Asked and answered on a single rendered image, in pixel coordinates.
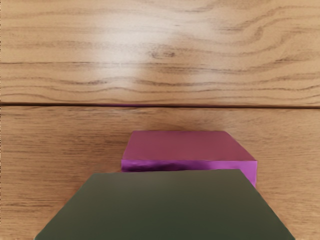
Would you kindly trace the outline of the pink block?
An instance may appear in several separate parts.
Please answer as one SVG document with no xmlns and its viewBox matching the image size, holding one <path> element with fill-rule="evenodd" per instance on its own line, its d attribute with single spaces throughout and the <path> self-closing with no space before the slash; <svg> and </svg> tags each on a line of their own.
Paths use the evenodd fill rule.
<svg viewBox="0 0 320 240">
<path fill-rule="evenodd" d="M 257 184 L 257 160 L 226 131 L 137 130 L 123 156 L 123 172 L 241 170 Z"/>
</svg>

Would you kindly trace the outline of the dark green block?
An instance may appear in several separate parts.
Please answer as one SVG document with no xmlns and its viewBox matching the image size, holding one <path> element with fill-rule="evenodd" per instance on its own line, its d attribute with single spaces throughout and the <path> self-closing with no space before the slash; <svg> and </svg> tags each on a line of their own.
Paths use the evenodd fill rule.
<svg viewBox="0 0 320 240">
<path fill-rule="evenodd" d="M 295 240 L 238 169 L 95 173 L 34 240 Z"/>
</svg>

